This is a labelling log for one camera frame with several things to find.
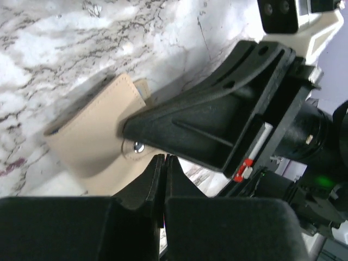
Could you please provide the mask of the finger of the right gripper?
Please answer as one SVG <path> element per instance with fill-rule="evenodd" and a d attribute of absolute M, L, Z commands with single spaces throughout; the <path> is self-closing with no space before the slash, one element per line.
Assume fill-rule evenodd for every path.
<path fill-rule="evenodd" d="M 278 42 L 239 41 L 208 78 L 130 117 L 123 136 L 231 176 L 295 58 Z"/>

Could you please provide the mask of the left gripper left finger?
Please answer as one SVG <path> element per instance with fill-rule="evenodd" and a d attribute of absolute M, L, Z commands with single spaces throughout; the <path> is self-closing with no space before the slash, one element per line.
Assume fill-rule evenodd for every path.
<path fill-rule="evenodd" d="M 165 157 L 113 196 L 1 199 L 1 260 L 158 260 Z"/>

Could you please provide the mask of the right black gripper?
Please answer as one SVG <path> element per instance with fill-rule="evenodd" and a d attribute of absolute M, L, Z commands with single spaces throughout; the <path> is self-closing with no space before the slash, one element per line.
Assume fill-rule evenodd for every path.
<path fill-rule="evenodd" d="M 295 211 L 304 233 L 330 237 L 347 220 L 347 103 L 332 115 L 310 103 L 321 70 L 297 57 L 290 67 L 268 66 L 258 72 L 282 73 L 279 88 L 264 113 L 273 130 L 261 154 L 305 164 L 297 181 L 274 173 L 260 159 L 249 160 L 251 178 L 234 179 L 225 188 L 228 197 L 269 197 L 286 201 Z"/>

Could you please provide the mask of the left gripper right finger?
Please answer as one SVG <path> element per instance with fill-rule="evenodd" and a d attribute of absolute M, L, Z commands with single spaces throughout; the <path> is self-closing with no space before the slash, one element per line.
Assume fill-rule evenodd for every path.
<path fill-rule="evenodd" d="M 271 198 L 207 197 L 166 158 L 168 260 L 308 260 L 294 211 Z"/>

